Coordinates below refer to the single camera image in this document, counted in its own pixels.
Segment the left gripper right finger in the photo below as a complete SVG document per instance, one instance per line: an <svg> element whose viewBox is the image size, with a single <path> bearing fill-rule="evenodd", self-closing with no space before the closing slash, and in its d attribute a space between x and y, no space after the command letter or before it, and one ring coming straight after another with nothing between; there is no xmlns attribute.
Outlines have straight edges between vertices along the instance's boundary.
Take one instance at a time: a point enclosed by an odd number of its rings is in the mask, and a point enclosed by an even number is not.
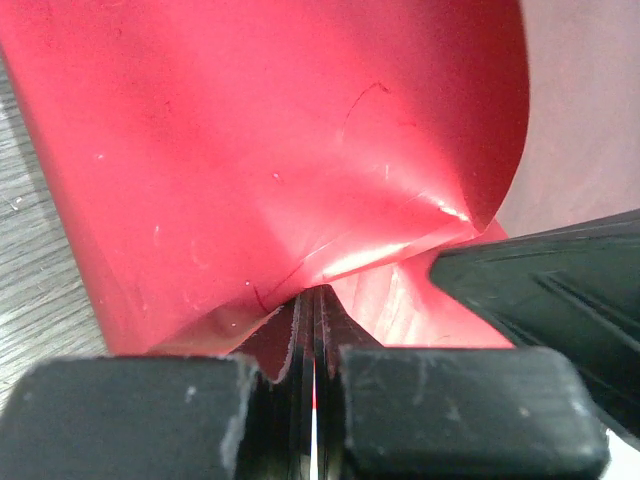
<svg viewBox="0 0 640 480"><path fill-rule="evenodd" d="M596 479L607 435L545 348L385 347L313 292L322 479Z"/></svg>

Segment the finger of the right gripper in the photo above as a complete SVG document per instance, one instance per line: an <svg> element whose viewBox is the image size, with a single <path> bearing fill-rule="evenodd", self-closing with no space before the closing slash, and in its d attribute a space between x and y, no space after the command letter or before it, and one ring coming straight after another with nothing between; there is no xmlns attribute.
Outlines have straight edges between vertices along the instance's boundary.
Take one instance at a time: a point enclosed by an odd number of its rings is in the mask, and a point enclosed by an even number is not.
<svg viewBox="0 0 640 480"><path fill-rule="evenodd" d="M429 278L515 345L566 356L606 416L638 429L638 211L447 250Z"/></svg>

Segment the red wrapping paper sheet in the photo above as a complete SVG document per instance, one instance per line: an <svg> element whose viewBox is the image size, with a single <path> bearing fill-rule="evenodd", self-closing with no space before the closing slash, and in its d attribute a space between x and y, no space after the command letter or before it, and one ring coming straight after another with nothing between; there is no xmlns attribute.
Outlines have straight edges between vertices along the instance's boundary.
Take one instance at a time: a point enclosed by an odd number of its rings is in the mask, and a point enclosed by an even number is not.
<svg viewBox="0 0 640 480"><path fill-rule="evenodd" d="M5 1L1 57L116 354L230 351L322 284L384 344L507 347L434 257L638 163L635 1Z"/></svg>

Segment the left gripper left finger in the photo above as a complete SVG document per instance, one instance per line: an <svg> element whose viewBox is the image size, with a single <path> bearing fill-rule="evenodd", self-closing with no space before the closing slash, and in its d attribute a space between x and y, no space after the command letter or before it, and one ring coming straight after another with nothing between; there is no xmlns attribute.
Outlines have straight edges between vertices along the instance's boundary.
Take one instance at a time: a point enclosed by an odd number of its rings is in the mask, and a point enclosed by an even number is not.
<svg viewBox="0 0 640 480"><path fill-rule="evenodd" d="M230 354L56 359L1 417L5 479L305 479L313 302Z"/></svg>

